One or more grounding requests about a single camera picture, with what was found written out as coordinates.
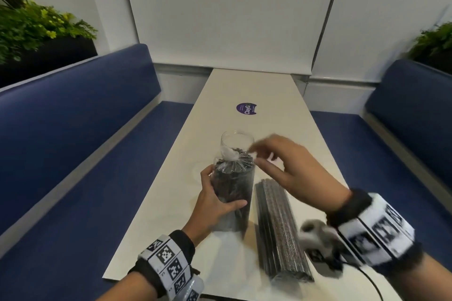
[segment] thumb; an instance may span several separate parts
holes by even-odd
[[[236,201],[225,203],[222,213],[224,215],[229,212],[236,211],[238,209],[241,209],[242,207],[245,207],[247,204],[248,204],[248,202],[246,200],[236,200]]]
[[[254,162],[259,168],[261,168],[263,170],[264,173],[266,173],[271,178],[273,178],[281,186],[284,187],[284,186],[289,185],[290,175],[288,173],[285,173],[281,169],[279,169],[273,163],[271,163],[263,158],[256,158],[254,160]]]

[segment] wire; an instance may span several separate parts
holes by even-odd
[[[376,292],[378,293],[378,296],[380,297],[381,301],[384,301],[384,300],[383,300],[383,296],[382,296],[381,293],[380,293],[380,289],[378,289],[378,287],[376,286],[375,282],[372,281],[372,279],[370,278],[370,276],[367,275],[363,270],[361,270],[361,268],[360,268],[358,265],[351,264],[351,263],[344,262],[344,261],[342,261],[342,263],[344,263],[344,264],[346,264],[346,265],[349,265],[349,266],[351,266],[351,267],[354,267],[355,269],[359,270],[364,276],[366,276],[367,279],[370,281],[370,283],[372,283],[372,286],[374,286],[374,288],[375,288]]]

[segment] blue cushion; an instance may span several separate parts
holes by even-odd
[[[452,217],[358,115],[311,112],[350,188],[379,193],[452,271]]]
[[[395,61],[366,109],[452,188],[451,75]]]
[[[162,102],[3,259],[2,301],[95,300],[192,105]]]
[[[159,92],[137,44],[0,93],[0,234]]]

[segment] left hand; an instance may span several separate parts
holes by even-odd
[[[218,224],[220,217],[245,207],[247,204],[246,200],[223,203],[218,199],[209,176],[214,168],[215,166],[212,164],[201,171],[202,190],[189,221],[182,229],[195,246],[198,246],[210,234],[212,227]]]

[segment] table top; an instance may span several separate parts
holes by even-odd
[[[255,115],[237,111],[241,103],[256,104]],[[251,133],[255,139],[278,133],[304,145],[337,180],[345,184],[319,129],[290,75],[214,69],[150,190],[113,256],[104,278],[120,280],[137,255],[161,234],[184,226],[201,190],[200,171],[213,163],[220,137],[228,130]],[[255,182],[268,178],[256,168]],[[289,195],[297,226],[325,214]],[[241,239],[233,232],[214,232],[196,249],[192,266],[201,271],[204,294],[242,300],[379,300],[359,271],[345,267],[340,279],[323,277],[309,262],[314,283],[273,281],[259,268],[255,197],[250,225]],[[386,281],[364,268],[385,301],[400,298]]]

